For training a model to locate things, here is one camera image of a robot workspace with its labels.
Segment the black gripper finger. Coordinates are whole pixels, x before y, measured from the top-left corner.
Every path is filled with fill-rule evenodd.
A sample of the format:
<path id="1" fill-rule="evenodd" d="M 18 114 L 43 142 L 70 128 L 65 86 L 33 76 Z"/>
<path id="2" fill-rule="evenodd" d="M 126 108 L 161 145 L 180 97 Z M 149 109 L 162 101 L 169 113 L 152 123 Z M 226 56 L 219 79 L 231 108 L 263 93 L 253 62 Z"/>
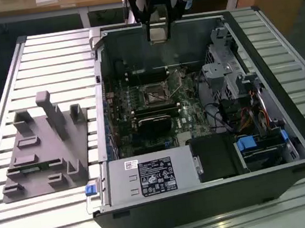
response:
<path id="1" fill-rule="evenodd" d="M 147 40 L 150 41 L 150 19 L 153 11 L 151 0 L 128 0 L 130 9 L 137 23 L 146 27 Z"/>
<path id="2" fill-rule="evenodd" d="M 167 39 L 171 37 L 171 25 L 174 21 L 182 18 L 185 11 L 185 2 L 183 0 L 168 0 L 166 7 L 166 29 Z"/>

